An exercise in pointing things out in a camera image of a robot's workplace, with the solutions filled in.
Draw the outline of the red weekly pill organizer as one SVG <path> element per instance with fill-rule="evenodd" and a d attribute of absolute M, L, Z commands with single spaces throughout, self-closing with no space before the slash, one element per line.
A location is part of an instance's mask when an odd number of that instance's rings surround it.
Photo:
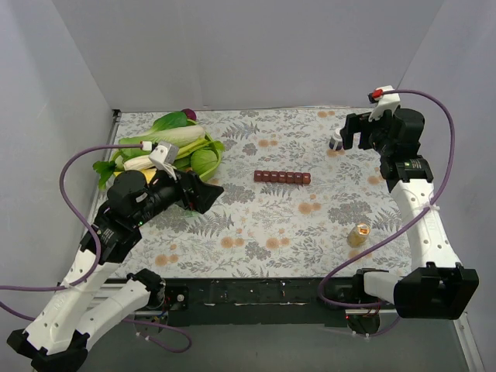
<path fill-rule="evenodd" d="M 255 170 L 253 180 L 265 183 L 309 185 L 312 177 L 310 173 L 305 172 Z"/>

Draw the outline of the clear yellow pill bottle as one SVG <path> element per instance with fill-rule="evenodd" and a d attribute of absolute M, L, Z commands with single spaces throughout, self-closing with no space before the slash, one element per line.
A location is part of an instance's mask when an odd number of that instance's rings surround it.
<path fill-rule="evenodd" d="M 370 227 L 366 223 L 357 223 L 348 233 L 346 241 L 352 248 L 365 244 L 370 235 Z"/>

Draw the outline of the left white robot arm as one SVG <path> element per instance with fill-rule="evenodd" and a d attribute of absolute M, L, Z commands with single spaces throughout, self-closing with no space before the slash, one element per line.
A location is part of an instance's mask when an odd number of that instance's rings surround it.
<path fill-rule="evenodd" d="M 42 312 L 7 343 L 36 371 L 76 371 L 110 329 L 141 308 L 158 309 L 165 282 L 148 269 L 128 274 L 116 294 L 95 307 L 101 286 L 141 240 L 141 227 L 172 205 L 206 213 L 224 192 L 192 171 L 159 170 L 151 181 L 137 170 L 119 174 L 60 286 Z"/>

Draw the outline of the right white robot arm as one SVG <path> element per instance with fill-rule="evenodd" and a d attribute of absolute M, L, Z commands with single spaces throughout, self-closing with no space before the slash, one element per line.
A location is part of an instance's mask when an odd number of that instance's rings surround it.
<path fill-rule="evenodd" d="M 343 147 L 375 150 L 381 176 L 407 229 L 412 271 L 400 277 L 384 270 L 360 269 L 350 297 L 360 308 L 377 299 L 393 304 L 404 319 L 458 319 L 479 285 L 474 269 L 465 268 L 447 238 L 434 199 L 429 163 L 419 155 L 424 116 L 409 108 L 387 110 L 377 120 L 370 113 L 349 114 L 340 131 Z"/>

